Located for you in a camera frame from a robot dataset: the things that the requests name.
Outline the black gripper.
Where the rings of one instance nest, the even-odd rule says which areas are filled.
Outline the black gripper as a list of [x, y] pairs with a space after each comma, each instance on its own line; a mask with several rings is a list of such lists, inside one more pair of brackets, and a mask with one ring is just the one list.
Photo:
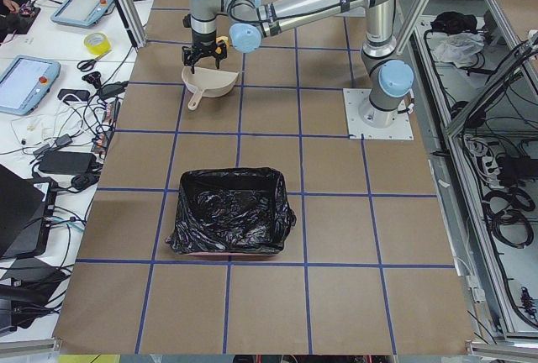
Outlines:
[[196, 63], [206, 57], [213, 57], [219, 70], [220, 62], [228, 55], [224, 40], [217, 40], [216, 34], [192, 34], [192, 41], [191, 46], [182, 47], [182, 62], [191, 63], [191, 73], [194, 75]]

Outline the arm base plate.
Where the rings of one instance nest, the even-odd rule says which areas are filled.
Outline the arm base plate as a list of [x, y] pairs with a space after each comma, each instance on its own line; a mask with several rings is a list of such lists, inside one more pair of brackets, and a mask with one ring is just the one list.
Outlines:
[[370, 89], [344, 88], [348, 137], [350, 139], [414, 139], [408, 107], [404, 99], [393, 111], [379, 111], [370, 103]]

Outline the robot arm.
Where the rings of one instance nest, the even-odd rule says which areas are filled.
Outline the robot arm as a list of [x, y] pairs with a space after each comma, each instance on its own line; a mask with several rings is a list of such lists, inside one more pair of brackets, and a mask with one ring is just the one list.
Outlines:
[[192, 43], [182, 47], [183, 65], [193, 69], [203, 58], [221, 62], [226, 45], [217, 38], [216, 18], [225, 15], [231, 26], [233, 47], [242, 53], [257, 50], [263, 39], [318, 20], [363, 8], [367, 17], [362, 60], [370, 76], [395, 56], [395, 0], [189, 0], [190, 13], [183, 19], [192, 32]]

